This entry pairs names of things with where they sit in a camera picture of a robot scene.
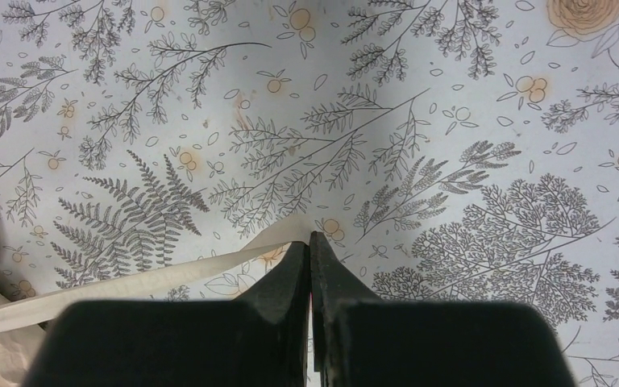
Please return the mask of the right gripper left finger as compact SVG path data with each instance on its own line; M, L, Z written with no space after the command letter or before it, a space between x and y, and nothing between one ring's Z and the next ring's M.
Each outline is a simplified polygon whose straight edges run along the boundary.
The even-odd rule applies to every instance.
M276 267L237 299L247 307L247 326L241 330L240 379L251 386L305 386L309 247L291 243Z

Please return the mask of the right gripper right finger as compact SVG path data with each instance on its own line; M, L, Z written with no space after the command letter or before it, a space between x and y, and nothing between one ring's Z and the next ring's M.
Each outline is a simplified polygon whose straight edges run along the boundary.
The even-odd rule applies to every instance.
M314 231L309 242L314 369L322 386L383 386L384 370L358 335L355 308L379 298L337 258Z

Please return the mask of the cream ribbon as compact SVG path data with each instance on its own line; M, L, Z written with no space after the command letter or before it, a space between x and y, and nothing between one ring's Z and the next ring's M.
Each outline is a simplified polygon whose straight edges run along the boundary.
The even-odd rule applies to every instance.
M294 214L265 228L238 252L11 302L0 306L0 333L52 320L69 305L82 300L137 298L214 277L287 243L308 244L314 231L313 221L303 215Z

